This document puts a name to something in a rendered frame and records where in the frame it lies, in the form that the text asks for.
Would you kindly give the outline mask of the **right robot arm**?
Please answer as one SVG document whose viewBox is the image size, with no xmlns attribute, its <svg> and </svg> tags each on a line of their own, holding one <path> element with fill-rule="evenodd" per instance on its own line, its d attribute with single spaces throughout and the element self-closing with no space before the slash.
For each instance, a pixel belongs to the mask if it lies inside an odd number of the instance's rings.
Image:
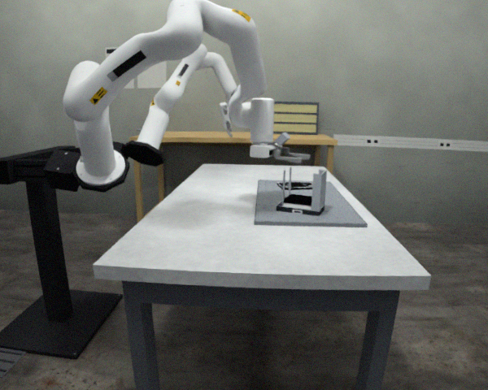
<svg viewBox="0 0 488 390">
<path fill-rule="evenodd" d="M 201 45 L 203 32 L 228 44 L 233 56 L 240 81 L 229 99 L 233 125 L 249 128 L 254 143 L 273 141 L 274 100 L 258 97 L 266 92 L 268 84 L 253 19 L 242 11 L 208 0 L 173 0 L 168 7 L 167 23 L 161 29 L 132 37 L 100 66 L 84 61 L 72 70 L 63 108 L 74 120 L 82 155 L 76 172 L 82 181 L 99 186 L 121 177 L 125 163 L 113 149 L 109 105 L 132 79 L 148 68 L 190 56 Z M 240 104 L 249 98 L 251 107 Z M 284 145 L 288 138 L 283 132 L 268 145 Z"/>
</svg>

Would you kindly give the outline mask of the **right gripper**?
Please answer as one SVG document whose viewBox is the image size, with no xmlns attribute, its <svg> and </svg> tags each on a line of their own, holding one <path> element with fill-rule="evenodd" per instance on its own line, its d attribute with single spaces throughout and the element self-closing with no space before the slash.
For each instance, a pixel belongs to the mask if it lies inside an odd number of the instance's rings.
<svg viewBox="0 0 488 390">
<path fill-rule="evenodd" d="M 253 158 L 268 158 L 274 155 L 277 160 L 288 160 L 290 163 L 303 163 L 304 160 L 310 159 L 310 154 L 291 154 L 290 148 L 283 148 L 278 144 L 268 145 L 270 143 L 254 143 L 251 142 L 250 156 Z M 286 156 L 295 156 L 297 158 L 280 157 L 280 154 L 285 152 Z"/>
</svg>

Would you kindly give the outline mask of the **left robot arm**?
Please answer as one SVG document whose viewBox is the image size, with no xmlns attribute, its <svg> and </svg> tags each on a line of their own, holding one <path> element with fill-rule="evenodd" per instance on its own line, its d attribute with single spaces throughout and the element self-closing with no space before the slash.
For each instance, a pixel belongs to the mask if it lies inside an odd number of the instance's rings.
<svg viewBox="0 0 488 390">
<path fill-rule="evenodd" d="M 148 143 L 156 149 L 159 148 L 168 126 L 169 112 L 181 99 L 185 86 L 195 70 L 207 67 L 211 67 L 214 70 L 229 105 L 229 99 L 237 88 L 236 83 L 224 59 L 219 54 L 207 53 L 206 46 L 201 44 L 190 56 L 182 59 L 170 79 L 155 95 L 137 141 Z"/>
</svg>

